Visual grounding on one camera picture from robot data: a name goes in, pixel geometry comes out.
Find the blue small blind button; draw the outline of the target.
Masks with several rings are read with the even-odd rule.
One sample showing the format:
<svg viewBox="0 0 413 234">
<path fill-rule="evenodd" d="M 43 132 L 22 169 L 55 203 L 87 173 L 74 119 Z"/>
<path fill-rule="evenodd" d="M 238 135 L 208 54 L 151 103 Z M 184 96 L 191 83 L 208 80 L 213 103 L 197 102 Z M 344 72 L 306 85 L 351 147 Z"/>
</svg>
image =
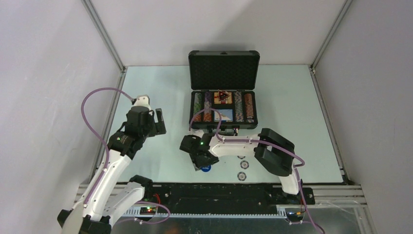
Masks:
<svg viewBox="0 0 413 234">
<path fill-rule="evenodd" d="M 205 166 L 201 168 L 202 172 L 209 172 L 211 170 L 211 165 Z"/>
</svg>

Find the red card deck box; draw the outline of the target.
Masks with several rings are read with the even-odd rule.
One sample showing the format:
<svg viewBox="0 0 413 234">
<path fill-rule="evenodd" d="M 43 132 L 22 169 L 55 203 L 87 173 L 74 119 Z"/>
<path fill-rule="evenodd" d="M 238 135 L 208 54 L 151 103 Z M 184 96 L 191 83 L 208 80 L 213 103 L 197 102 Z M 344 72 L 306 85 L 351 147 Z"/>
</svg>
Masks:
<svg viewBox="0 0 413 234">
<path fill-rule="evenodd" d="M 232 104 L 232 93 L 229 91 L 214 92 L 214 104 Z"/>
</svg>

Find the red triangular dealer button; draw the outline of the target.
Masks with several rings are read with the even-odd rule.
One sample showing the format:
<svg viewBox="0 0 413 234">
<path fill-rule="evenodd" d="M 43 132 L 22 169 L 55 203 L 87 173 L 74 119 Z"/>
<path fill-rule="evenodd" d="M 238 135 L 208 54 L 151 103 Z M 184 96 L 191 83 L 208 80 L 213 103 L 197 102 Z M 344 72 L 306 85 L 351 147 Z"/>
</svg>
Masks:
<svg viewBox="0 0 413 234">
<path fill-rule="evenodd" d="M 227 91 L 219 91 L 218 92 L 219 101 L 223 101 L 223 100 L 227 99 L 229 96 L 230 96 L 230 93 L 227 92 Z"/>
</svg>

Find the black poker case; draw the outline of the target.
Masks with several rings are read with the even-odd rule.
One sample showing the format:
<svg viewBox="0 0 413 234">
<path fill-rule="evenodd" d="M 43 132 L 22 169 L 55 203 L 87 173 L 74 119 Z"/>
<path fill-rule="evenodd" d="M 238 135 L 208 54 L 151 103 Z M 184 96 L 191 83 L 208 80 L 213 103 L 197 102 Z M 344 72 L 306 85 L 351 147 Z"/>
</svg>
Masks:
<svg viewBox="0 0 413 234">
<path fill-rule="evenodd" d="M 200 51 L 193 50 L 188 54 L 191 92 L 189 122 L 193 129 L 212 130 L 221 124 L 221 129 L 255 129 L 258 126 L 258 116 L 254 88 L 256 86 L 260 53 L 249 51 Z M 205 92 L 212 92 L 212 121 L 204 122 Z M 232 93 L 232 104 L 214 104 L 214 92 L 229 91 Z M 242 94 L 244 121 L 236 122 L 234 93 Z M 193 121 L 193 104 L 195 93 L 202 93 L 202 109 L 197 114 L 202 116 L 200 122 Z M 254 122 L 246 121 L 244 95 L 252 94 Z M 232 109 L 233 122 L 214 121 L 214 111 Z"/>
</svg>

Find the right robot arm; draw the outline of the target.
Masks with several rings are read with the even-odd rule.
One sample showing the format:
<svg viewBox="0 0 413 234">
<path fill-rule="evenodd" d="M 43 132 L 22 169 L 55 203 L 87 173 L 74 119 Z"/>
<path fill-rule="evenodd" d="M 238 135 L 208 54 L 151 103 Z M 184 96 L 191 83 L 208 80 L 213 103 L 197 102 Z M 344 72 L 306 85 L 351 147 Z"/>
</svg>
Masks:
<svg viewBox="0 0 413 234">
<path fill-rule="evenodd" d="M 223 156 L 253 157 L 279 177 L 286 202 L 295 204 L 303 197 L 295 169 L 304 166 L 304 160 L 295 154 L 291 141 L 269 128 L 249 136 L 191 131 L 183 137 L 179 149 L 189 154 L 195 169 L 213 165 Z"/>
</svg>

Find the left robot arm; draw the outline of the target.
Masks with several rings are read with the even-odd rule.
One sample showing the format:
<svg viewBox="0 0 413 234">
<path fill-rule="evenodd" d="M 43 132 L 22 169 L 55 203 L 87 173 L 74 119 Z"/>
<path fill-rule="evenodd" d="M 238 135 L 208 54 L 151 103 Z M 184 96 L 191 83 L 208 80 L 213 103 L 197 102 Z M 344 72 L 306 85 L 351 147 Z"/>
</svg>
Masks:
<svg viewBox="0 0 413 234">
<path fill-rule="evenodd" d="M 148 203 L 154 190 L 151 180 L 139 175 L 113 199 L 110 195 L 123 171 L 149 137 L 166 128 L 160 108 L 131 107 L 127 120 L 109 138 L 106 157 L 86 191 L 71 210 L 61 210 L 57 220 L 64 234 L 109 234 L 119 218 L 136 202 Z"/>
</svg>

